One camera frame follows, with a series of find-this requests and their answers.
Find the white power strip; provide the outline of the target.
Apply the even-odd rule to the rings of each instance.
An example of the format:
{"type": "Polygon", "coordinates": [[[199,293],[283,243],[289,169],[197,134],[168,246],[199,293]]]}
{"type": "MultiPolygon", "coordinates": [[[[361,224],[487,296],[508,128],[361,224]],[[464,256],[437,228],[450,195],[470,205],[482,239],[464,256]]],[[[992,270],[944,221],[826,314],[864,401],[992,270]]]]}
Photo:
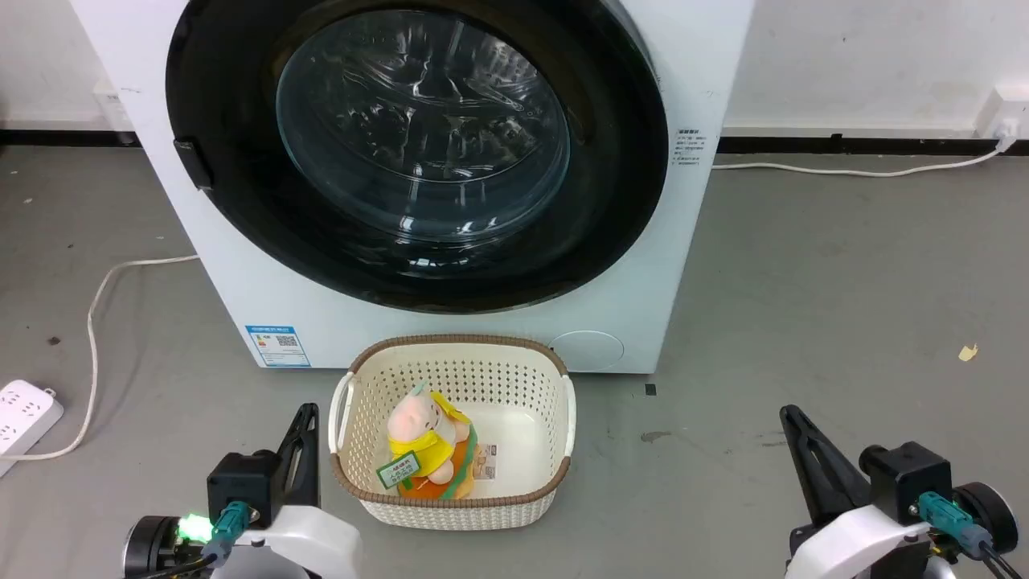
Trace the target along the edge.
{"type": "Polygon", "coordinates": [[[51,389],[14,379],[0,388],[0,478],[14,468],[7,455],[32,450],[63,417],[65,409],[51,389]]]}

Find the white front-load washing machine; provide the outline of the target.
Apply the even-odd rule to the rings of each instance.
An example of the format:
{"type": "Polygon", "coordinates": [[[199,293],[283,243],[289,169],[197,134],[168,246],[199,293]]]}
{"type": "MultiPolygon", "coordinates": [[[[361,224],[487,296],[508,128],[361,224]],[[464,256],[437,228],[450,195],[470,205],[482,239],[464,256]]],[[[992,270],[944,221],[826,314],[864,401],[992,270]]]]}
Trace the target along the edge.
{"type": "Polygon", "coordinates": [[[607,372],[650,374],[683,279],[756,0],[601,2],[646,55],[666,111],[669,160],[653,216],[620,260],[569,293],[503,311],[427,313],[355,299],[291,270],[236,230],[205,191],[194,188],[174,150],[166,103],[170,38],[188,0],[71,0],[254,359],[245,326],[293,326],[312,368],[349,368],[367,346],[395,337],[496,335],[548,348],[563,333],[589,330],[611,334],[625,346],[620,363],[607,372]],[[670,166],[680,128],[707,135],[699,167],[670,166]]]}

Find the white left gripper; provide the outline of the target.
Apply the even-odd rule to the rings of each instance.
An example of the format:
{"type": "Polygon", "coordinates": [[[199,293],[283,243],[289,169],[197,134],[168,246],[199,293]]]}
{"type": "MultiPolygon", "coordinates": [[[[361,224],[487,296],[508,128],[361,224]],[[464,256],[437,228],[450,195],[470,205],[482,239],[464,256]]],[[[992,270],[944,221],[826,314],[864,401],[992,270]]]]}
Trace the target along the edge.
{"type": "Polygon", "coordinates": [[[125,579],[360,579],[363,542],[320,509],[320,415],[305,403],[279,446],[283,506],[264,530],[242,503],[203,515],[145,516],[125,542],[125,579]]]}

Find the round black glass washer door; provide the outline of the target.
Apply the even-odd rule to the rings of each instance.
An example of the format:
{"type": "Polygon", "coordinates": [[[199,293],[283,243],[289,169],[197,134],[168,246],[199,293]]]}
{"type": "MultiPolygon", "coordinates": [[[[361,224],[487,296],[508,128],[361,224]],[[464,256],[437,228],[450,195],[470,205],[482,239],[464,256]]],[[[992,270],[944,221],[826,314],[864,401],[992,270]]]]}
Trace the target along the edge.
{"type": "Polygon", "coordinates": [[[166,106],[262,252],[427,313],[586,285],[669,160],[653,70],[601,0],[188,0],[166,106]]]}

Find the blue energy label sticker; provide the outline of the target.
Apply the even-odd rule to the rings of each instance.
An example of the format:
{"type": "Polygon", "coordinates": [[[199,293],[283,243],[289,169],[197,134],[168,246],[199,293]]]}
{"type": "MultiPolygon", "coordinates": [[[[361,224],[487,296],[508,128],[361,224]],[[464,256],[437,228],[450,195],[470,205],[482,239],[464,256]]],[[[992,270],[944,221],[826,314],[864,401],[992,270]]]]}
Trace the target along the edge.
{"type": "Polygon", "coordinates": [[[255,359],[264,368],[311,368],[293,326],[245,326],[255,359]]]}

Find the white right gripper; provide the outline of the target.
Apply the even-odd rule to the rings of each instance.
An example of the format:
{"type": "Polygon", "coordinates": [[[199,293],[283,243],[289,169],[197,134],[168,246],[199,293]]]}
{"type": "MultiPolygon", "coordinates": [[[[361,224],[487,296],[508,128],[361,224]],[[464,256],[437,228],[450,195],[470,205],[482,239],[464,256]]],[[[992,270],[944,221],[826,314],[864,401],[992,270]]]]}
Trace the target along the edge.
{"type": "Polygon", "coordinates": [[[996,490],[970,482],[951,499],[925,492],[911,508],[922,520],[898,524],[868,506],[868,480],[796,404],[782,407],[780,421],[817,530],[794,532],[804,540],[784,579],[959,579],[960,557],[993,579],[1022,579],[1004,557],[1019,543],[1017,517],[996,490]]]}

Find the pink and yellow plush doll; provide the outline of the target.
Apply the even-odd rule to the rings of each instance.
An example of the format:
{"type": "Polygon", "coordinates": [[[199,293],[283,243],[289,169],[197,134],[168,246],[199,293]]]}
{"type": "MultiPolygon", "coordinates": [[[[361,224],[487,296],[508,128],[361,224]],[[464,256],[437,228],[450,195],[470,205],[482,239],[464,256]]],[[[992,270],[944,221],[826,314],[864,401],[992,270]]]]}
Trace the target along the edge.
{"type": "Polygon", "coordinates": [[[431,391],[426,382],[417,384],[388,418],[387,437],[390,461],[415,451],[421,464],[409,480],[411,487],[397,485],[400,497],[427,501],[470,497],[477,432],[473,422],[440,392],[431,391]]]}

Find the small printed text sticker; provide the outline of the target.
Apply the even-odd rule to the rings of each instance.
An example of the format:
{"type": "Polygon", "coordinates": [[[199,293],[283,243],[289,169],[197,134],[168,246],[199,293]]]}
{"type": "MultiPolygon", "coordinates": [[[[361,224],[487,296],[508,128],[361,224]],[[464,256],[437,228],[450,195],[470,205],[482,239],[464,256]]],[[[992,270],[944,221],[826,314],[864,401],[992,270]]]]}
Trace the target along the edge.
{"type": "Polygon", "coordinates": [[[699,167],[708,148],[708,136],[701,129],[676,129],[670,153],[671,167],[699,167]]]}

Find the round white filter cover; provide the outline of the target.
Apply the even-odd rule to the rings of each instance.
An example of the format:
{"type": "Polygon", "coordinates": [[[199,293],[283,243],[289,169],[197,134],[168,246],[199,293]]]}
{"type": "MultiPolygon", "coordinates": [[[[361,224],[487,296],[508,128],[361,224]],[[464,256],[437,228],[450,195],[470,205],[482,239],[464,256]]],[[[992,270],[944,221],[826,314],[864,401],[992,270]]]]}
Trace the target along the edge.
{"type": "Polygon", "coordinates": [[[567,332],[553,338],[548,348],[567,370],[576,373],[606,372],[620,363],[625,346],[611,334],[598,331],[567,332]]]}

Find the white perforated laundry basket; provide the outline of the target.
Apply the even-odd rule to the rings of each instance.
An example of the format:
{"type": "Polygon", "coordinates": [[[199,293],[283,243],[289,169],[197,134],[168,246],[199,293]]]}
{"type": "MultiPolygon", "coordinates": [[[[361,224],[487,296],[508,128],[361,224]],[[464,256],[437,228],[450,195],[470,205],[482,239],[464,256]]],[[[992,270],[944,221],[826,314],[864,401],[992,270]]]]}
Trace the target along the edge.
{"type": "Polygon", "coordinates": [[[330,403],[327,442],[338,483],[386,524],[493,531],[543,517],[576,444],[576,390],[543,343],[489,335],[416,335],[374,343],[351,363],[330,403]],[[426,382],[468,417],[478,443],[498,446],[493,481],[474,480],[462,501],[427,501],[386,490],[388,417],[426,382]]]}

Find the white wall socket with plug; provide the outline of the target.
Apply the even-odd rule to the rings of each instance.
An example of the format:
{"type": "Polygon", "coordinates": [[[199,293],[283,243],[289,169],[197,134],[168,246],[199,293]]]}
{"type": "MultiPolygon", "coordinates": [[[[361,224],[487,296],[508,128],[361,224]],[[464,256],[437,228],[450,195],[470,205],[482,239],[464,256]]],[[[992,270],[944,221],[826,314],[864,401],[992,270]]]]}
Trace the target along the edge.
{"type": "Polygon", "coordinates": [[[995,85],[975,117],[974,136],[995,142],[1000,154],[1029,139],[1029,82],[995,85]]]}

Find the green and white doll tag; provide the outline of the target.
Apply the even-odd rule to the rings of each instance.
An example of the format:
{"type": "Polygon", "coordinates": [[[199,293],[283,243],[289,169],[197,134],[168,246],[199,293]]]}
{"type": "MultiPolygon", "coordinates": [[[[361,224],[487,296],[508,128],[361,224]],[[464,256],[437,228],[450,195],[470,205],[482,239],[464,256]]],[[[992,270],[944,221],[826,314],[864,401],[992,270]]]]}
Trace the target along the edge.
{"type": "Polygon", "coordinates": [[[376,477],[386,490],[397,487],[411,487],[409,480],[416,476],[421,470],[421,464],[415,451],[396,455],[392,461],[376,469],[376,477]]]}

